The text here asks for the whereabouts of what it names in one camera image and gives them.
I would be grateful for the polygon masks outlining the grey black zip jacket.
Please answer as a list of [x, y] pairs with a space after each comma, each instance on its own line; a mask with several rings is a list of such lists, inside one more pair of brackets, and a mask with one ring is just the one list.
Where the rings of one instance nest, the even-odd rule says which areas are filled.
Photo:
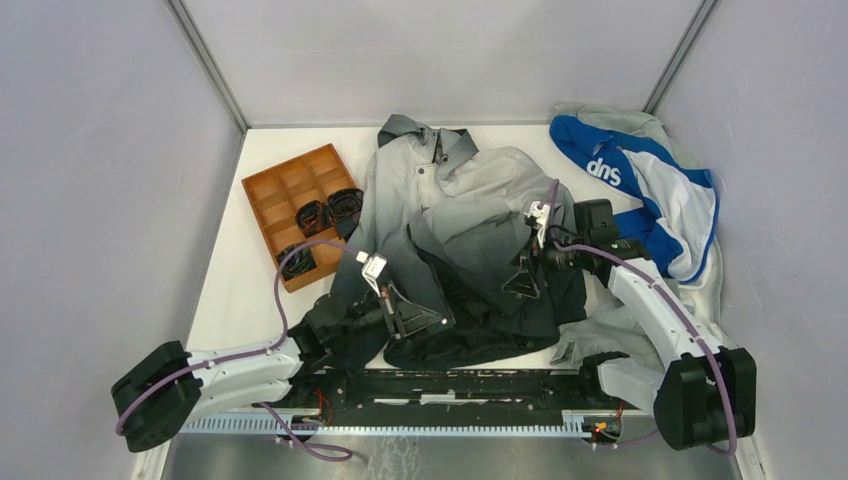
[[348, 245], [384, 256], [383, 276], [439, 321], [403, 339], [393, 338], [383, 320], [352, 329], [372, 289], [345, 254], [329, 294], [345, 311], [332, 327], [331, 366], [358, 370], [382, 356], [403, 369], [442, 370], [556, 344], [564, 325], [586, 318], [583, 275], [540, 274], [539, 292], [529, 298], [503, 290], [531, 234], [522, 213], [546, 197], [551, 183], [517, 147], [482, 150], [465, 130], [390, 116], [377, 136]]

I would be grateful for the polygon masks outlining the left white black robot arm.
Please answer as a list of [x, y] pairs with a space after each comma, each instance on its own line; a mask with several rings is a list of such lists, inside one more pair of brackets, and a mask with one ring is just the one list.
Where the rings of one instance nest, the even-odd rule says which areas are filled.
[[233, 408], [281, 399], [300, 407], [315, 391], [310, 375], [322, 368], [361, 369], [390, 340], [450, 325], [447, 315], [387, 283], [353, 303], [324, 295], [285, 334], [267, 341], [217, 351], [165, 342], [113, 384], [116, 431], [130, 452], [140, 453]]

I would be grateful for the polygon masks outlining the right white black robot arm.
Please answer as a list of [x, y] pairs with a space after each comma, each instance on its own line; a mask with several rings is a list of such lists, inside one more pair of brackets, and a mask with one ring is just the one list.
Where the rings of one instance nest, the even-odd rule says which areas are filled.
[[730, 456], [754, 433], [757, 365], [744, 348], [729, 348], [696, 321], [664, 281], [636, 239], [621, 237], [607, 200], [578, 202], [576, 229], [567, 244], [556, 230], [552, 200], [533, 201], [522, 216], [531, 229], [513, 260], [518, 273], [502, 287], [519, 297], [539, 293], [545, 274], [582, 270], [595, 276], [633, 314], [663, 366], [656, 371], [620, 352], [585, 358], [577, 382], [580, 400], [602, 408], [614, 398], [649, 413], [666, 444], [698, 446]]

